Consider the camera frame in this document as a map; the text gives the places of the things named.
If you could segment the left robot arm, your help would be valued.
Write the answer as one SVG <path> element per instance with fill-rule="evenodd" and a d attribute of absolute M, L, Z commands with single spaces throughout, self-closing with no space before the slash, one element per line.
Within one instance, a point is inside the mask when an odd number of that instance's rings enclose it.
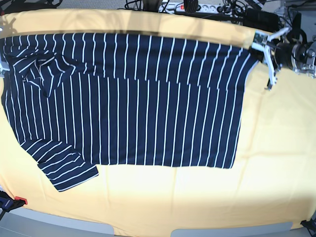
<path fill-rule="evenodd" d="M 298 25 L 300 19 L 301 13 L 296 13 L 293 28 L 284 27 L 273 34 L 255 32 L 251 49 L 259 52 L 258 60 L 269 68 L 268 86 L 276 84 L 277 72 L 282 68 L 316 77 L 316 42 L 307 41 Z"/>

